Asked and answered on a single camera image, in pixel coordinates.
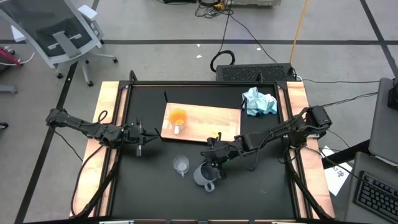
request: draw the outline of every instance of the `wooden frame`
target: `wooden frame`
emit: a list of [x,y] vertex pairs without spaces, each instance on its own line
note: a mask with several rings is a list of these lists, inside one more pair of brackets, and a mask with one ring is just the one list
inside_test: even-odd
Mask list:
[[[116,96],[118,94],[118,86],[119,82],[103,82],[101,86],[101,90],[99,92],[99,97],[95,109],[94,121],[97,120],[98,115],[103,110],[108,110],[108,114],[113,114]],[[305,94],[304,84],[302,82],[287,82],[288,93],[290,98],[290,105],[292,108],[293,114],[298,114],[301,110],[308,106],[307,96]],[[286,103],[284,100],[284,92],[282,89],[279,90],[280,103],[282,107],[282,114],[285,120],[288,119],[288,110],[286,107]],[[127,97],[127,88],[123,88],[121,92],[121,97],[119,101],[119,111],[116,118],[116,125],[120,125],[122,123],[123,111]],[[108,116],[103,122],[110,123],[112,121],[112,117]],[[309,148],[318,150],[318,142],[315,139],[308,139],[307,144]],[[89,139],[86,147],[85,158],[84,160],[90,156],[93,151],[95,151],[100,145],[97,141]],[[92,195],[98,188],[101,173],[103,170],[103,164],[105,159],[106,149],[102,149],[97,155],[95,155],[83,169],[80,176],[80,183],[76,191],[75,199],[74,199],[74,209],[75,212],[80,212],[86,203],[91,199]],[[116,151],[111,152],[111,158],[108,164],[108,171],[111,168],[114,156]],[[325,173],[323,171],[322,159],[319,154],[312,152],[311,150],[301,150],[300,155],[302,157],[302,165],[305,173],[307,188],[315,197],[317,202],[322,206],[324,211],[329,214],[331,217],[335,216],[333,211],[333,206],[331,204],[329,190],[326,182]],[[102,200],[101,207],[99,211],[100,216],[105,216],[108,206],[109,200],[109,188],[106,189]],[[296,186],[297,198],[298,198],[298,207],[300,211],[300,217],[307,218],[307,213],[305,209],[305,203],[303,199],[303,195],[300,189]],[[314,218],[317,218],[317,214],[312,210],[312,215]]]

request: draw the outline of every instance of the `blue cloth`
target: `blue cloth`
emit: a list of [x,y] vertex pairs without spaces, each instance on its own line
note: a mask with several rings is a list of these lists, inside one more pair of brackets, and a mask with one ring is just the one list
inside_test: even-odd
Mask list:
[[257,87],[252,87],[249,91],[242,93],[242,99],[248,99],[247,114],[250,116],[255,116],[258,113],[260,115],[277,112],[277,102],[276,99],[270,94],[259,93]]

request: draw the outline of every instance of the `keyboard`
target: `keyboard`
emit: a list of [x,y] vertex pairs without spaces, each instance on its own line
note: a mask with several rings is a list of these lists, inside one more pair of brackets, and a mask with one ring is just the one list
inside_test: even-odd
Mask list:
[[355,191],[354,203],[381,218],[398,223],[398,188],[387,184],[369,172],[361,171]]

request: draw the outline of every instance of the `chair wheel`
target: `chair wheel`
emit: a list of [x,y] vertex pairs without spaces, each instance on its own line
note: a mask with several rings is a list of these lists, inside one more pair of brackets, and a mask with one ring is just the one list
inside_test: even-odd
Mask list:
[[8,124],[5,122],[0,123],[0,130],[8,128]]

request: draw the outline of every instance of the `gray floor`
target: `gray floor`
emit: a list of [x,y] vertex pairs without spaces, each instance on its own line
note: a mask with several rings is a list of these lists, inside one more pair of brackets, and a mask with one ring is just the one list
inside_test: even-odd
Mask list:
[[[73,0],[76,6],[92,5],[93,0]],[[398,40],[395,0],[367,0],[386,40]],[[236,8],[234,17],[258,39],[292,40],[304,0],[283,0],[273,9]],[[221,39],[226,16],[203,19],[194,16],[197,5],[168,6],[155,0],[99,0],[99,24],[106,40]],[[9,25],[0,19],[0,42],[12,39]],[[230,21],[226,39],[251,39],[235,21]],[[377,40],[360,1],[310,1],[300,34],[301,40]],[[33,51],[26,44],[11,45],[18,55],[27,58]],[[140,80],[214,80],[209,64],[220,45],[105,45],[111,60],[92,60],[89,72],[95,83],[87,87],[83,74],[76,70],[65,101],[72,115],[91,120],[102,81],[125,80],[133,69]],[[257,45],[224,45],[236,55],[236,64],[272,63]],[[291,45],[264,45],[278,62],[288,62]],[[398,60],[398,46],[390,45]],[[218,64],[229,63],[220,57]],[[293,65],[303,78],[319,81],[378,80],[393,77],[392,70],[379,45],[298,45]],[[15,84],[18,95],[0,94],[1,121],[10,124],[0,134],[0,220],[12,223],[25,194],[27,184],[42,147],[47,127],[45,117],[57,104],[64,80],[54,77],[44,61],[35,56],[22,68],[11,68],[0,75],[1,84]],[[321,105],[377,91],[377,84],[306,83],[311,105]],[[349,145],[370,136],[376,97],[327,108],[333,120],[332,131]],[[86,139],[69,129],[59,129],[83,155]],[[320,145],[344,149],[334,135],[327,134]],[[68,146],[55,136],[45,161],[36,191],[27,212],[26,222],[66,218],[69,201],[81,162]],[[336,214],[341,217],[342,201],[333,197]]]

